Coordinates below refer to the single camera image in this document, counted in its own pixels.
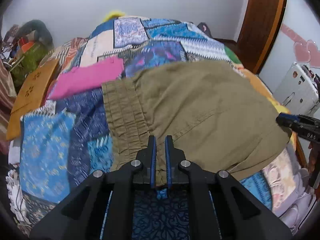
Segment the person's right hand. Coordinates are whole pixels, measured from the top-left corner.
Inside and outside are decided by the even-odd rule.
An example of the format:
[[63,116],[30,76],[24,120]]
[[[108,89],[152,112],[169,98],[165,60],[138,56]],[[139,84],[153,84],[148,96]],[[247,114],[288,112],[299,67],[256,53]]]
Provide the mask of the person's right hand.
[[309,186],[317,189],[319,186],[319,144],[311,142],[309,144],[309,164],[308,171],[310,173]]

